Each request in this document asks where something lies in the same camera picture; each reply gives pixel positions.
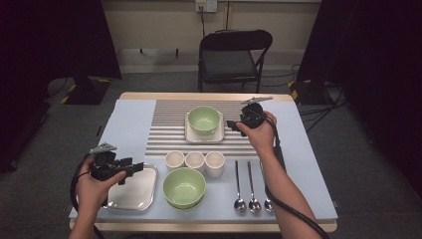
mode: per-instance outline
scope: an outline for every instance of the bowl rim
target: bowl rim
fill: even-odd
[[[194,171],[194,173],[199,174],[199,175],[200,175],[200,178],[203,180],[203,182],[204,182],[204,189],[201,191],[201,195],[200,195],[200,196],[198,197],[198,199],[197,199],[198,201],[192,201],[192,202],[189,202],[189,203],[186,203],[186,204],[175,203],[175,202],[171,201],[171,200],[167,197],[167,195],[165,194],[165,190],[164,190],[164,183],[165,183],[166,179],[168,178],[168,176],[169,176],[170,174],[172,174],[172,173],[176,173],[177,171],[180,171],[180,170]],[[194,203],[192,206],[195,206],[196,204],[198,204],[198,203],[202,200],[202,198],[204,197],[204,195],[205,195],[205,191],[206,191],[206,190],[207,190],[207,181],[205,180],[204,175],[203,175],[200,171],[198,171],[198,170],[196,170],[196,169],[194,169],[194,168],[190,168],[190,167],[179,167],[179,168],[176,168],[176,169],[174,169],[174,170],[172,170],[172,171],[168,172],[168,173],[167,173],[167,175],[166,175],[166,176],[165,176],[165,178],[164,178],[164,181],[162,182],[162,193],[164,194],[164,197],[165,197],[165,199],[167,200],[167,202],[169,202],[169,203],[170,203],[170,201],[171,201],[171,203],[170,203],[170,204],[174,204],[174,205],[181,206],[181,207],[188,206],[188,205],[190,205],[190,204],[192,204],[192,203]]]
[[[189,120],[189,116],[191,116],[191,113],[192,113],[193,111],[197,110],[197,109],[200,109],[200,108],[208,108],[208,109],[211,109],[213,112],[215,112],[215,113],[217,114],[217,116],[218,116],[218,120],[217,120],[216,125],[214,125],[214,126],[213,126],[213,127],[211,127],[211,128],[201,129],[201,128],[197,128],[197,127],[195,127],[195,126],[194,126],[194,125],[190,122],[190,120]],[[215,129],[215,128],[217,128],[217,127],[218,127],[218,125],[219,125],[219,124],[220,124],[220,122],[221,122],[221,114],[220,114],[220,112],[219,112],[217,109],[215,109],[215,108],[213,108],[213,107],[210,107],[210,106],[198,106],[198,107],[195,107],[195,108],[191,109],[191,110],[187,113],[187,122],[188,122],[189,126],[190,126],[190,127],[192,127],[192,128],[193,128],[193,129],[195,129],[195,130],[198,130],[198,131],[209,131],[209,130],[213,130],[213,129]]]

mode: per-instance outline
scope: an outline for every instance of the spoon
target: spoon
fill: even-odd
[[[252,171],[251,171],[251,162],[248,161],[248,170],[249,170],[249,181],[251,182],[251,191],[252,191],[252,198],[251,201],[249,202],[249,209],[251,210],[251,212],[260,212],[261,211],[261,204],[260,202],[255,199],[255,194],[254,194],[254,185],[252,183]]]
[[[267,182],[265,181],[265,175],[264,175],[264,169],[263,169],[263,163],[262,162],[260,162],[260,166],[261,166],[261,173],[263,174],[264,184],[267,185]],[[267,199],[265,199],[264,207],[269,212],[274,211],[273,205],[271,205],[271,200],[268,199],[268,197],[267,197]]]
[[[238,161],[235,160],[235,163],[236,163],[236,182],[238,186],[238,199],[235,201],[235,210],[237,212],[244,212],[246,211],[246,202],[242,198],[240,198]]]

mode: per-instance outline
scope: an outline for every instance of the cup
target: cup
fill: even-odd
[[[223,174],[226,158],[219,151],[210,151],[205,156],[205,171],[210,177],[219,177]]]
[[[184,154],[181,151],[169,151],[165,155],[165,165],[169,171],[184,166]]]
[[[202,174],[205,172],[205,157],[200,151],[191,151],[185,157],[186,166],[196,169]]]

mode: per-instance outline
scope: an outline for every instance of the chair seat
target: chair seat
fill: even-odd
[[[258,71],[249,51],[204,51],[203,74],[205,81],[219,79],[247,79],[257,81]]]

